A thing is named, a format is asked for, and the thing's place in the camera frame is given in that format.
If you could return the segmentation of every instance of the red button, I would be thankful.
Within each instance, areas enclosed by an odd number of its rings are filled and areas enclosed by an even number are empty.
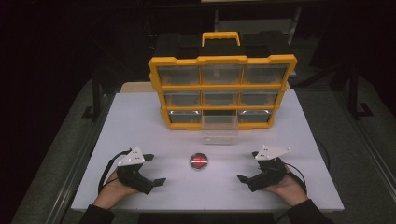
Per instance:
[[[203,153],[195,153],[190,158],[190,165],[195,170],[202,170],[207,166],[207,156]]]

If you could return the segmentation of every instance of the clear plastic drawer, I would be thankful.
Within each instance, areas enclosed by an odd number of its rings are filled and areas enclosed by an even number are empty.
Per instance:
[[[203,84],[238,84],[242,74],[240,64],[208,64],[201,66]]]
[[[265,123],[272,115],[272,110],[238,110],[239,123]]]
[[[246,66],[244,83],[280,84],[285,76],[286,64],[249,64]]]
[[[158,74],[164,86],[198,85],[198,66],[159,66]]]
[[[200,123],[201,111],[171,110],[168,112],[171,123]]]
[[[200,105],[200,91],[164,91],[167,106]]]
[[[234,145],[238,119],[234,110],[206,110],[202,116],[202,137],[209,145]]]
[[[279,90],[242,90],[241,105],[273,105]]]
[[[204,105],[236,105],[239,91],[203,91]]]

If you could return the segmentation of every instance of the table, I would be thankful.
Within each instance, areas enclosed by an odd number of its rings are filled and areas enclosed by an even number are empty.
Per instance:
[[[281,159],[304,174],[308,196],[322,212],[344,209],[293,89],[286,91],[273,128],[240,130],[238,144],[234,146],[204,145],[200,131],[169,130],[159,110],[160,102],[155,92],[115,96],[72,209],[85,210],[97,196],[97,185],[108,161],[117,153],[136,146],[144,153],[155,155],[153,161],[144,163],[140,173],[150,180],[166,177],[166,181],[150,195],[130,196],[114,209],[138,213],[288,209],[274,194],[251,192],[236,177],[252,177],[259,173],[251,152],[260,150],[263,144],[291,147],[292,152]],[[195,171],[190,167],[190,156],[196,152],[208,157],[209,164],[204,170]]]

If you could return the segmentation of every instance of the yellow storage organizer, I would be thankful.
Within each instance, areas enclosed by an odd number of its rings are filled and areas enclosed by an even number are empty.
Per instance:
[[[279,31],[163,34],[149,62],[170,129],[201,129],[205,115],[237,116],[239,129],[270,128],[297,63]]]

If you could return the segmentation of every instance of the human hand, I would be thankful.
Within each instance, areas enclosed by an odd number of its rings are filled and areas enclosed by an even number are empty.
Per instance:
[[[289,175],[285,175],[279,183],[263,190],[276,194],[289,206],[295,206],[308,200],[302,187]]]
[[[93,202],[93,205],[109,210],[126,196],[136,194],[138,192],[138,190],[125,186],[119,181],[116,169],[110,175],[102,190],[99,192],[99,195]]]

